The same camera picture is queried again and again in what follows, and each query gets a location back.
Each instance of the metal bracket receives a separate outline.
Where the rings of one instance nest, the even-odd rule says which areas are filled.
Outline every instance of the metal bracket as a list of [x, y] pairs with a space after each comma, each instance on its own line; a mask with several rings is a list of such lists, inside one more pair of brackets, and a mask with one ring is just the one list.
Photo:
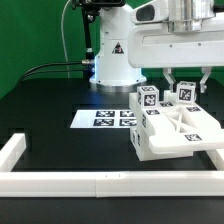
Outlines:
[[207, 79], [211, 75], [212, 67], [202, 67], [201, 68], [202, 73], [204, 73], [203, 78], [200, 81], [200, 91], [201, 93], [204, 93], [207, 89], [207, 86], [205, 85]]
[[176, 79], [172, 75], [172, 68], [163, 68], [163, 75], [170, 84], [169, 88], [171, 93], [173, 93], [173, 85], [176, 82]]

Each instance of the white block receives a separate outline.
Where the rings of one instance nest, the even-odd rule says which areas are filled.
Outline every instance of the white block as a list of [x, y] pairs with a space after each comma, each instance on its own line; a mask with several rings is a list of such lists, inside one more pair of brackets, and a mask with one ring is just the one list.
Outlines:
[[149, 109], [156, 107], [159, 102], [159, 90], [155, 86], [137, 87], [138, 103], [141, 108]]
[[181, 113], [183, 115], [183, 122], [192, 127], [211, 132], [212, 130], [221, 129], [220, 123], [197, 104], [182, 105]]
[[137, 93], [129, 93], [129, 108], [136, 116]]
[[177, 84], [177, 102], [192, 104], [196, 100], [196, 83], [181, 81]]
[[224, 148], [224, 131], [154, 135], [149, 138], [149, 146], [156, 154], [215, 150]]
[[142, 126], [148, 136], [174, 133], [175, 127], [159, 109], [142, 110]]
[[94, 172], [0, 173], [0, 197], [95, 197]]
[[96, 197], [129, 197], [130, 187], [130, 179], [125, 173], [100, 173], [96, 178]]
[[223, 171], [132, 172], [132, 196], [224, 195]]
[[141, 125], [141, 121], [142, 121], [142, 108], [141, 105], [138, 103], [138, 100], [136, 101], [136, 113], [135, 113], [135, 117], [137, 120], [137, 126]]
[[0, 172], [10, 172], [25, 149], [25, 134], [14, 134], [0, 151]]
[[147, 136], [143, 128], [140, 129], [140, 132], [137, 132], [135, 127], [131, 127], [130, 130], [131, 141], [132, 143], [135, 143], [133, 143], [133, 145], [140, 161], [193, 156], [193, 152], [155, 154], [149, 148], [149, 137]]

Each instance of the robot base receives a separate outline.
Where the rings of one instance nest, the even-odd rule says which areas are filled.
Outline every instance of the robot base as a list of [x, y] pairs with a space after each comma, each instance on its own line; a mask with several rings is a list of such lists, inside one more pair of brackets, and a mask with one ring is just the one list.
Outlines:
[[99, 83], [90, 82], [90, 88], [109, 93], [128, 93], [136, 91], [137, 86], [145, 84], [146, 84], [146, 78], [143, 77], [142, 80], [136, 84], [122, 85], [122, 86], [103, 85]]

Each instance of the black cable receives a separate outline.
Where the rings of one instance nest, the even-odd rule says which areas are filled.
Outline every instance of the black cable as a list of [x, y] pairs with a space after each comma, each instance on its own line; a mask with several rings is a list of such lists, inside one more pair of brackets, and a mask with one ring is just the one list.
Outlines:
[[88, 22], [87, 16], [88, 15], [86, 14], [86, 9], [82, 8], [82, 20], [83, 20], [83, 26], [84, 26], [86, 49], [92, 48], [91, 36], [90, 36], [90, 30], [89, 30], [89, 22]]
[[17, 85], [20, 84], [24, 79], [26, 79], [29, 76], [36, 75], [36, 74], [43, 74], [43, 73], [56, 73], [56, 72], [83, 72], [83, 71], [89, 71], [90, 69], [70, 69], [70, 70], [46, 70], [46, 71], [39, 71], [39, 72], [31, 72], [31, 73], [25, 73], [23, 76], [20, 77], [20, 79], [17, 82]]
[[54, 67], [54, 66], [66, 66], [66, 65], [80, 65], [82, 64], [81, 61], [74, 61], [74, 62], [56, 62], [56, 63], [47, 63], [47, 64], [43, 64], [43, 65], [39, 65], [37, 67], [31, 68], [30, 70], [28, 70], [25, 74], [29, 74], [32, 73], [36, 70], [39, 70], [41, 68], [46, 68], [46, 67]]

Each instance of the cube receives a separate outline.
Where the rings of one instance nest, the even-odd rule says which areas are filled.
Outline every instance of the cube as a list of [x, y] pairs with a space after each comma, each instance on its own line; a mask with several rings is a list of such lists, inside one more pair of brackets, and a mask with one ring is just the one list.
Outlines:
[[159, 102], [159, 90], [155, 86], [139, 86], [137, 88], [138, 104], [142, 109], [156, 107]]
[[180, 103], [193, 104], [196, 100], [196, 83], [181, 81], [177, 84], [176, 101]]

